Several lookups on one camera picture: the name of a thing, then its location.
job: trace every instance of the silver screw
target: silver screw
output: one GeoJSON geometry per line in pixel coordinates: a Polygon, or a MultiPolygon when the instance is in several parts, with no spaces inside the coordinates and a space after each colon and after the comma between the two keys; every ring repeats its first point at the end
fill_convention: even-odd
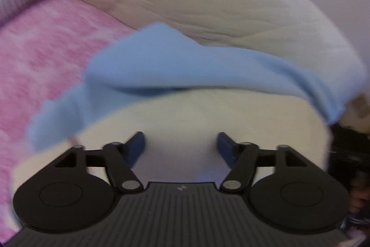
{"type": "Polygon", "coordinates": [[[238,180],[227,180],[222,186],[228,190],[237,190],[242,187],[242,184],[238,180]]]}
{"type": "Polygon", "coordinates": [[[126,180],[125,182],[122,183],[122,187],[125,190],[135,190],[140,187],[140,183],[136,180],[126,180]]]}

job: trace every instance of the pink fluffy fabric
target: pink fluffy fabric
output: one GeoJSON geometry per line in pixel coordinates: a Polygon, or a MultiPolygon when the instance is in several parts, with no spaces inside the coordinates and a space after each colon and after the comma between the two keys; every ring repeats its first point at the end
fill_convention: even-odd
{"type": "Polygon", "coordinates": [[[31,155],[25,130],[45,100],[78,83],[89,59],[134,30],[80,0],[42,0],[0,28],[0,241],[11,170],[31,155]]]}

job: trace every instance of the folded cloth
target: folded cloth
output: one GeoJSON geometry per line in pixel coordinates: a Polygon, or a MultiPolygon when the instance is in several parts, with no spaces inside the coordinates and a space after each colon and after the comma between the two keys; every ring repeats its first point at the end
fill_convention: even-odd
{"type": "Polygon", "coordinates": [[[44,104],[28,129],[45,149],[129,104],[178,89],[240,88],[304,98],[332,123],[344,105],[326,83],[279,57],[234,47],[204,47],[156,23],[122,39],[89,63],[83,83],[44,104]]]}

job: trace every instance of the blue cloth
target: blue cloth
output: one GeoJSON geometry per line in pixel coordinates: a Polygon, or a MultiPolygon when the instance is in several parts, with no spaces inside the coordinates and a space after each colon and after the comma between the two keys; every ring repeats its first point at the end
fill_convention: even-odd
{"type": "Polygon", "coordinates": [[[254,50],[204,47],[155,23],[97,54],[81,85],[44,104],[29,126],[28,138],[42,150],[123,106],[200,87],[295,95],[311,102],[328,123],[344,108],[308,70],[254,50]]]}

